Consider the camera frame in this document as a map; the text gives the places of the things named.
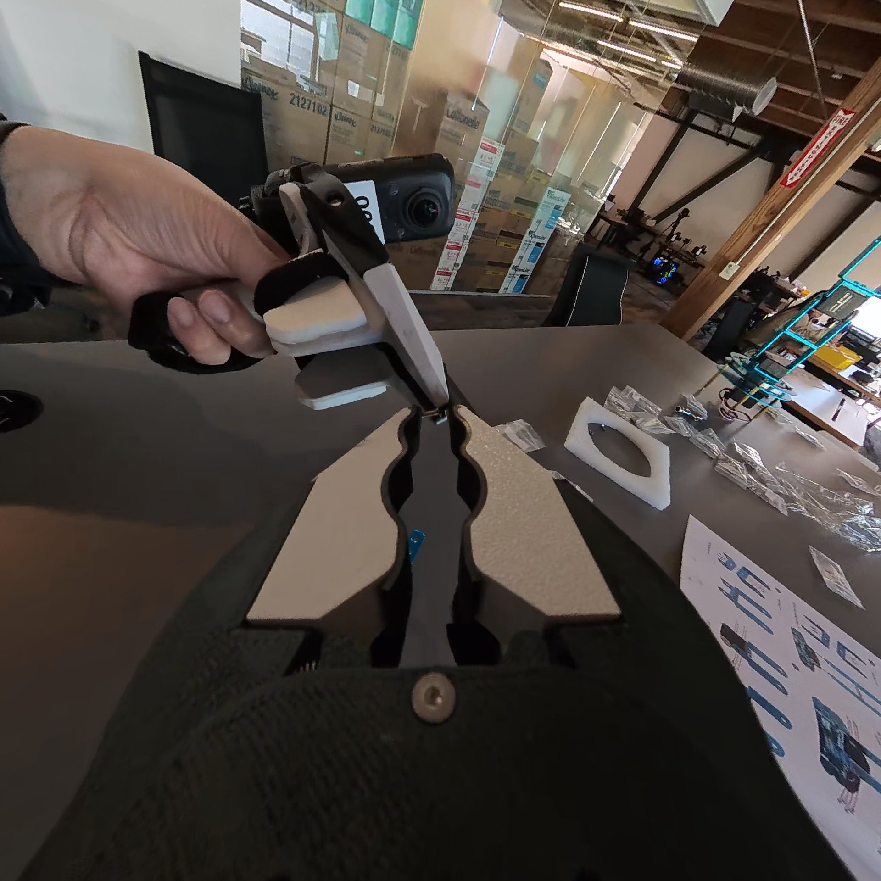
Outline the silver ceiling duct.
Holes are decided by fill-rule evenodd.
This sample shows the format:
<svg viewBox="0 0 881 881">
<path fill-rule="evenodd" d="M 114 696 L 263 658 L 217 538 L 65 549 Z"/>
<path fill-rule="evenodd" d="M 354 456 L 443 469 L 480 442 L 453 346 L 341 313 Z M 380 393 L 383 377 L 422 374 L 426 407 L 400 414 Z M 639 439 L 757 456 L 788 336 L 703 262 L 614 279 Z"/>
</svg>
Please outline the silver ceiling duct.
<svg viewBox="0 0 881 881">
<path fill-rule="evenodd" d="M 687 62 L 674 84 L 687 93 L 687 104 L 699 114 L 725 123 L 759 116 L 773 100 L 777 78 L 746 77 Z"/>
</svg>

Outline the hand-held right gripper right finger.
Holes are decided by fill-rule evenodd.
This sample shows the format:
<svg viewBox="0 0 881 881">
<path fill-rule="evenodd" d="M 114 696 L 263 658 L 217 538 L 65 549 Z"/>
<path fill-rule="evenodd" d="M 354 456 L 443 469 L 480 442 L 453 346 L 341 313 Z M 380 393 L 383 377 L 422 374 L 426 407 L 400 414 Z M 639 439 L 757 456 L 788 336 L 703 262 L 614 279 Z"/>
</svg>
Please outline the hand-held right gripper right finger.
<svg viewBox="0 0 881 881">
<path fill-rule="evenodd" d="M 449 411 L 468 508 L 448 644 L 458 666 L 497 664 L 521 633 L 617 621 L 621 610 L 552 473 L 462 404 Z"/>
</svg>

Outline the person's left hand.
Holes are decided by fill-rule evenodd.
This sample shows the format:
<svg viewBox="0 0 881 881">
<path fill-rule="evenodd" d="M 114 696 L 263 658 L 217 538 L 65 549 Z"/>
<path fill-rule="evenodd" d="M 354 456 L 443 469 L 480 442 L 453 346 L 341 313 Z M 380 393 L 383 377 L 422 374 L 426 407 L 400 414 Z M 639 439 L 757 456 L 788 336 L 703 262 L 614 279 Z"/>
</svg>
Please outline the person's left hand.
<svg viewBox="0 0 881 881">
<path fill-rule="evenodd" d="M 246 216 L 174 164 L 60 131 L 16 127 L 2 144 L 11 224 L 38 264 L 103 292 L 119 310 L 151 292 L 198 292 L 167 305 L 187 353 L 219 366 L 233 350 L 274 354 L 263 324 L 221 290 L 253 292 L 286 252 Z"/>
</svg>

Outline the black mesh office chair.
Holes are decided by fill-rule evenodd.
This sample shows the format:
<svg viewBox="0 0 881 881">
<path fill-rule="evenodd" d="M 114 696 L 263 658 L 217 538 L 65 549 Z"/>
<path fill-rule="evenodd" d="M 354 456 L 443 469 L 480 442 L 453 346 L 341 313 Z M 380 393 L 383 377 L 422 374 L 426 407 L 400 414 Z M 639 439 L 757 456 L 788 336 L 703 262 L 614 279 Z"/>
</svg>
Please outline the black mesh office chair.
<svg viewBox="0 0 881 881">
<path fill-rule="evenodd" d="M 579 245 L 541 327 L 617 326 L 634 262 Z"/>
</svg>

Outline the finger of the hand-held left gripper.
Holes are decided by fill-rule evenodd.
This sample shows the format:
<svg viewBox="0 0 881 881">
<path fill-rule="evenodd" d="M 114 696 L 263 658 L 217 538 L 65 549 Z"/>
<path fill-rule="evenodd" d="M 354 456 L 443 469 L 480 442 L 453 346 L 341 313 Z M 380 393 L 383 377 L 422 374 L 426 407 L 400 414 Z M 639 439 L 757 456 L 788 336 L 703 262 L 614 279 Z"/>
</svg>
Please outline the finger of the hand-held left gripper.
<svg viewBox="0 0 881 881">
<path fill-rule="evenodd" d="M 419 385 L 416 378 L 410 373 L 402 357 L 397 350 L 387 342 L 375 344 L 375 348 L 389 362 L 391 373 L 394 376 L 393 383 L 401 392 L 419 408 L 440 408 Z"/>
<path fill-rule="evenodd" d="M 368 270 L 363 281 L 384 316 L 385 336 L 404 372 L 431 408 L 446 408 L 449 393 L 440 350 L 417 311 L 410 292 L 389 262 Z"/>
</svg>

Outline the white-topped desk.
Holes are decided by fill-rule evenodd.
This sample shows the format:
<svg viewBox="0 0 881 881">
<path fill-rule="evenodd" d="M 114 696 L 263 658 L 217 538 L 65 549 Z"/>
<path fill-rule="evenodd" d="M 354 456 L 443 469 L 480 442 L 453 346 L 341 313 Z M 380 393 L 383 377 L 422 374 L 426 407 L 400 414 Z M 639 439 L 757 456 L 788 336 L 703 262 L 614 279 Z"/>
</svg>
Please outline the white-topped desk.
<svg viewBox="0 0 881 881">
<path fill-rule="evenodd" d="M 853 450 L 864 446 L 869 413 L 851 396 L 797 368 L 783 377 L 789 389 L 784 409 Z"/>
</svg>

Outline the wooden support post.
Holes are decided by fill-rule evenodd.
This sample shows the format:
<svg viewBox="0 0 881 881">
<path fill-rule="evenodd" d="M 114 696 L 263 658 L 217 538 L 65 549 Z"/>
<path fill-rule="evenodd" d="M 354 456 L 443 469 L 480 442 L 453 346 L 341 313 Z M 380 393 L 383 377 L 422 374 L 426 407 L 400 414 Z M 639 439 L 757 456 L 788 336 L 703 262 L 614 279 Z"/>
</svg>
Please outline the wooden support post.
<svg viewBox="0 0 881 881">
<path fill-rule="evenodd" d="M 875 61 L 839 107 L 847 121 L 834 135 L 829 121 L 794 165 L 762 197 L 712 261 L 690 282 L 662 326 L 689 340 L 735 292 L 826 192 L 865 152 L 880 123 L 880 61 Z"/>
</svg>

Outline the red sign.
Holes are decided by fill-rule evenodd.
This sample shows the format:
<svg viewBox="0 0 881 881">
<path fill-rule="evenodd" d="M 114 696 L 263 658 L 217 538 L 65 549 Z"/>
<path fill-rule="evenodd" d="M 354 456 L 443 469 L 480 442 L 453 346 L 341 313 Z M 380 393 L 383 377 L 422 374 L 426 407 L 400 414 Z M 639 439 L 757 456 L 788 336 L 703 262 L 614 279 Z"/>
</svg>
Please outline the red sign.
<svg viewBox="0 0 881 881">
<path fill-rule="evenodd" d="M 809 141 L 799 158 L 781 177 L 780 184 L 784 188 L 793 189 L 811 172 L 825 156 L 829 148 L 846 130 L 855 115 L 851 108 L 839 107 L 833 116 L 821 127 L 820 131 Z"/>
</svg>

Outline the open instruction booklet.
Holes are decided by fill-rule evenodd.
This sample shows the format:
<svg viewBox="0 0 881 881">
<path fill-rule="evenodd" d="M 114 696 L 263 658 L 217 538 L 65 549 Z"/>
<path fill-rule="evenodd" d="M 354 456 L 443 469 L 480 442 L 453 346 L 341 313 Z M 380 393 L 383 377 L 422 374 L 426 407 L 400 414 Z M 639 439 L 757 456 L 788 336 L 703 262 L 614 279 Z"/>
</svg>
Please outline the open instruction booklet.
<svg viewBox="0 0 881 881">
<path fill-rule="evenodd" d="M 776 761 L 856 879 L 879 879 L 879 658 L 690 516 L 680 589 Z"/>
</svg>

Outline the stack of cardboard boxes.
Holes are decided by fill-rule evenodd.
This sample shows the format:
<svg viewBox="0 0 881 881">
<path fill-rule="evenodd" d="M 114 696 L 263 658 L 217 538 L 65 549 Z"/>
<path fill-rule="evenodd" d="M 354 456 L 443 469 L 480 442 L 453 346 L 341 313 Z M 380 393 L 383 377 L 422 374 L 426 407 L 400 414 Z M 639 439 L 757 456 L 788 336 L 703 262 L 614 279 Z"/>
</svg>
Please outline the stack of cardboard boxes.
<svg viewBox="0 0 881 881">
<path fill-rule="evenodd" d="M 507 281 L 551 173 L 535 158 L 553 62 L 525 2 L 241 2 L 241 85 L 261 97 L 270 170 L 439 153 L 454 226 L 387 248 L 413 290 Z"/>
</svg>

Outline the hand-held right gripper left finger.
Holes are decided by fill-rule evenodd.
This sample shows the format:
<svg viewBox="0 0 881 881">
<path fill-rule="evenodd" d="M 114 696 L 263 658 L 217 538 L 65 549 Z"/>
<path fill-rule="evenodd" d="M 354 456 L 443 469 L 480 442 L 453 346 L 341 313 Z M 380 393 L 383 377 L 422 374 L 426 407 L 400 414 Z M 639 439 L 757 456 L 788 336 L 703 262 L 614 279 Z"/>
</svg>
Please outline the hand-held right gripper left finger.
<svg viewBox="0 0 881 881">
<path fill-rule="evenodd" d="M 422 411 L 403 408 L 314 479 L 247 622 L 346 637 L 400 663 L 413 578 L 400 510 L 413 492 Z"/>
</svg>

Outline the grey desk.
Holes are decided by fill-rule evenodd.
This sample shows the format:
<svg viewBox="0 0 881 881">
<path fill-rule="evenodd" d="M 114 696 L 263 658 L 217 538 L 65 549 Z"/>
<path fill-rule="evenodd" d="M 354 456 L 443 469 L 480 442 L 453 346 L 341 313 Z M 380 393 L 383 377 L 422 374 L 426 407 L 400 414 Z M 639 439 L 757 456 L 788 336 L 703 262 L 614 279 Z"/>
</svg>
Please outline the grey desk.
<svg viewBox="0 0 881 881">
<path fill-rule="evenodd" d="M 581 401 L 633 386 L 662 406 L 711 362 L 652 324 L 435 333 L 488 424 L 522 418 L 536 458 L 678 578 L 694 515 L 879 655 L 879 556 L 783 517 L 682 438 L 656 512 L 569 456 Z M 124 343 L 2 346 L 2 388 L 43 403 L 2 435 L 2 879 L 72 799 L 135 668 L 183 598 L 258 523 L 403 406 L 389 392 L 315 413 L 294 364 L 189 376 Z"/>
</svg>

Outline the cluster of small clear bags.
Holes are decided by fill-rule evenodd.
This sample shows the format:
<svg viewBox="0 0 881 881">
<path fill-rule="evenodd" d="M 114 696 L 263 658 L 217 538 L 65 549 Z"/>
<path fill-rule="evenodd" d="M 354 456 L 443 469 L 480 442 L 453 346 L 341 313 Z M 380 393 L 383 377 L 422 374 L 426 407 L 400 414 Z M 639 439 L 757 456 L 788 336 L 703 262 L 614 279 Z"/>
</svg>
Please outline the cluster of small clear bags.
<svg viewBox="0 0 881 881">
<path fill-rule="evenodd" d="M 707 407 L 696 396 L 688 393 L 682 394 L 677 405 L 708 413 Z M 687 439 L 714 462 L 714 470 L 723 478 L 742 490 L 750 491 L 778 513 L 783 515 L 791 513 L 784 500 L 783 488 L 775 476 L 775 468 L 768 468 L 765 465 L 755 447 L 737 440 L 723 440 L 707 425 L 708 418 L 705 421 L 692 422 L 678 416 L 675 408 L 672 413 L 666 414 L 659 404 L 630 385 L 622 388 L 612 387 L 607 394 L 604 407 L 650 435 L 679 435 Z M 864 495 L 855 495 L 870 501 Z M 876 502 L 874 504 L 875 509 L 879 511 L 879 504 Z"/>
</svg>

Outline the crumpled clear plastic wrap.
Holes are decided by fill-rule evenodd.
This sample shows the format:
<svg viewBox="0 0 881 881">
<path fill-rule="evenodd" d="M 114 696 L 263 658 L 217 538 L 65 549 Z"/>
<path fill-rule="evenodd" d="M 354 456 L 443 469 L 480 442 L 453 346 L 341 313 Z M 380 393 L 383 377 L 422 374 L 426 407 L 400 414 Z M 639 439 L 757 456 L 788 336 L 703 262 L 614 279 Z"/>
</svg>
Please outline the crumpled clear plastic wrap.
<svg viewBox="0 0 881 881">
<path fill-rule="evenodd" d="M 880 552 L 880 517 L 874 502 L 850 492 L 830 490 L 784 464 L 775 467 L 775 476 L 789 512 L 808 517 L 865 552 Z"/>
</svg>

